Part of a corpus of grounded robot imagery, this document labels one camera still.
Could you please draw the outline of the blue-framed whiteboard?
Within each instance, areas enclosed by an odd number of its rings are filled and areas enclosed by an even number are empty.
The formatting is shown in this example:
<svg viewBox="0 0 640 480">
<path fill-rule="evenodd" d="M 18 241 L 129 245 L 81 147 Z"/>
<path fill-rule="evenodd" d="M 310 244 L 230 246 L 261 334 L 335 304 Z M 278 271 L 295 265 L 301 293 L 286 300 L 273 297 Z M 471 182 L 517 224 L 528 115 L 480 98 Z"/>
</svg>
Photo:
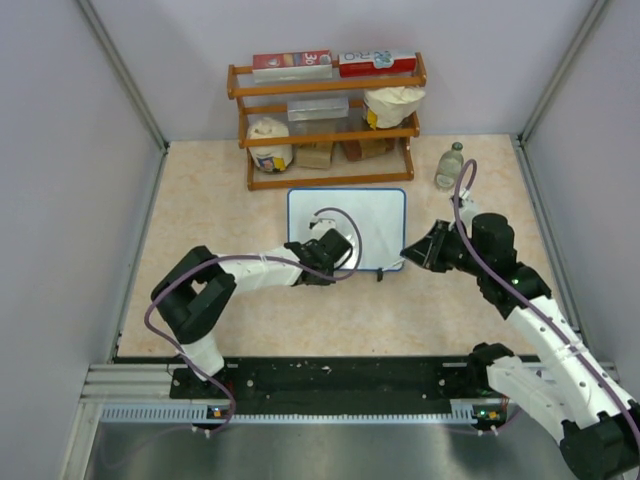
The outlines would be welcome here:
<svg viewBox="0 0 640 480">
<path fill-rule="evenodd" d="M 389 267 L 405 248 L 407 196 L 400 188 L 294 188 L 287 194 L 287 239 L 309 240 L 313 215 L 332 218 L 354 252 L 343 268 L 399 272 Z"/>
</svg>

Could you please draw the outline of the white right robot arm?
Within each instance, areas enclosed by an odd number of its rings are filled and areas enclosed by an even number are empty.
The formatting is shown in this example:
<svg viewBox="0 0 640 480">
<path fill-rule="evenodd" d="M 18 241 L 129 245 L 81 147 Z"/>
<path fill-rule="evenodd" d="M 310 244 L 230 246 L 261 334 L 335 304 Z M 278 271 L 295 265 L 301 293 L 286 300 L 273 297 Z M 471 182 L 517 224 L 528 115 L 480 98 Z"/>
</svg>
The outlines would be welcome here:
<svg viewBox="0 0 640 480">
<path fill-rule="evenodd" d="M 403 259 L 431 272 L 473 276 L 483 298 L 534 347 L 544 380 L 502 344 L 481 343 L 467 360 L 467 384 L 514 400 L 556 442 L 579 479 L 612 479 L 639 467 L 639 403 L 606 373 L 573 331 L 549 286 L 517 258 L 515 232 L 496 213 L 469 227 L 437 221 Z"/>
</svg>

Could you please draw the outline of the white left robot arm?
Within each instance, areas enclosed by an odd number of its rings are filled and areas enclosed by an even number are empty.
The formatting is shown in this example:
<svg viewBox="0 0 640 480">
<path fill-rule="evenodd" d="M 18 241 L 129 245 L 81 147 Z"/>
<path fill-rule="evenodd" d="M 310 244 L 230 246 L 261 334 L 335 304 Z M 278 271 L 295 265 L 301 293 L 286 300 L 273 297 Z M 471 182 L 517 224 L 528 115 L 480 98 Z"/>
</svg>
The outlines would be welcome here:
<svg viewBox="0 0 640 480">
<path fill-rule="evenodd" d="M 194 369 L 192 384 L 205 396 L 226 387 L 224 359 L 214 327 L 229 301 L 268 287 L 327 286 L 353 245 L 336 229 L 304 243 L 287 242 L 266 252 L 215 255 L 191 249 L 156 285 L 150 298 Z"/>
</svg>

